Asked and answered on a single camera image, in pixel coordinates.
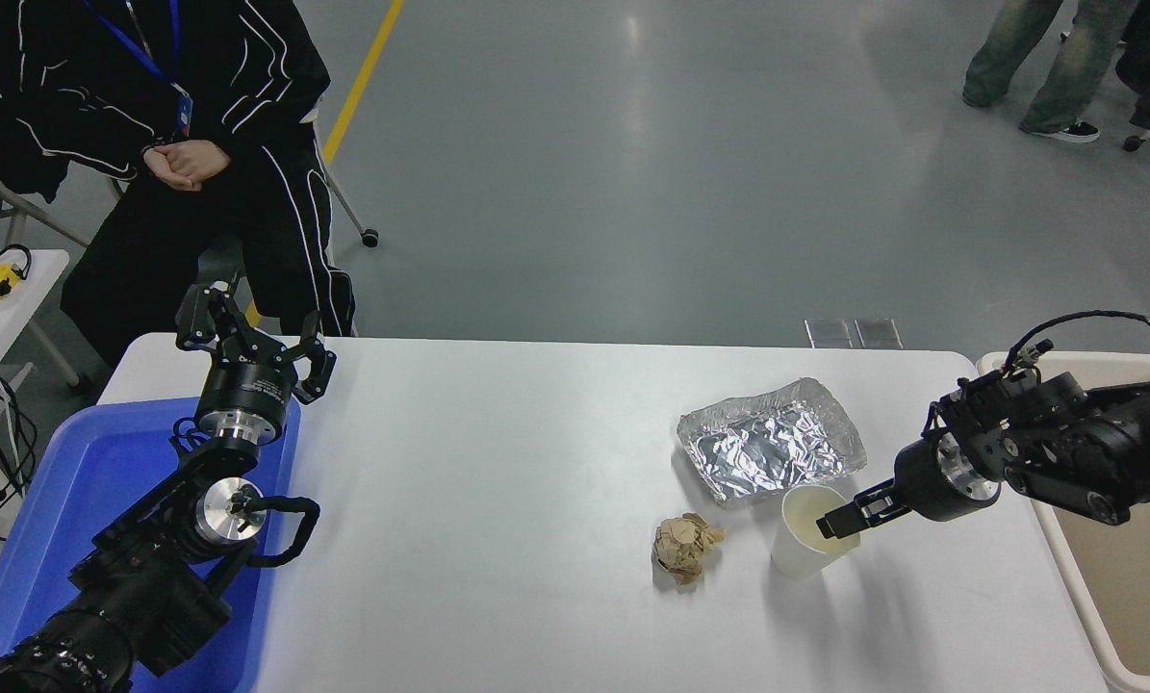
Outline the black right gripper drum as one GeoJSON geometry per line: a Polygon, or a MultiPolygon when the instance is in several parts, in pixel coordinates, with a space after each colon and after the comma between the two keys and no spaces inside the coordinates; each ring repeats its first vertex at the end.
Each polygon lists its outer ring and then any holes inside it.
{"type": "Polygon", "coordinates": [[[969,513],[969,501],[941,470],[935,439],[917,440],[897,453],[894,486],[900,502],[928,521],[948,522],[969,513]]]}

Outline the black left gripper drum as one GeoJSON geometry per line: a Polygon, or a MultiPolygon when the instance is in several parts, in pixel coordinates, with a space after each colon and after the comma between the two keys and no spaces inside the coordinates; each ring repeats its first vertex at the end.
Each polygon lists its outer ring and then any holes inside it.
{"type": "Polygon", "coordinates": [[[254,431],[283,430],[296,385],[294,367],[283,361],[258,364],[214,355],[197,405],[197,424],[204,431],[236,425],[254,431]]]}

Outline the person's left hand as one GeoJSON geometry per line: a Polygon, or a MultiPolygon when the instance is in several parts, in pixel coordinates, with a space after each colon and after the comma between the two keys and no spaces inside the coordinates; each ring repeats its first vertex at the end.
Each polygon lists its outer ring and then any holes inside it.
{"type": "Polygon", "coordinates": [[[222,174],[230,165],[231,157],[218,145],[206,140],[181,141],[168,153],[175,171],[202,184],[222,174]]]}

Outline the person's right hand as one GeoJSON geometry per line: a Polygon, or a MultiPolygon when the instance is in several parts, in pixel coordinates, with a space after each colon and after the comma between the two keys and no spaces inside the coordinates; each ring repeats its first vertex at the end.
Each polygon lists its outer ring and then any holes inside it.
{"type": "Polygon", "coordinates": [[[144,165],[147,167],[148,171],[161,180],[162,184],[169,188],[174,188],[175,192],[200,192],[201,185],[191,180],[186,175],[182,175],[175,171],[171,167],[168,155],[161,152],[156,146],[152,146],[146,151],[141,152],[141,160],[144,165]]]}

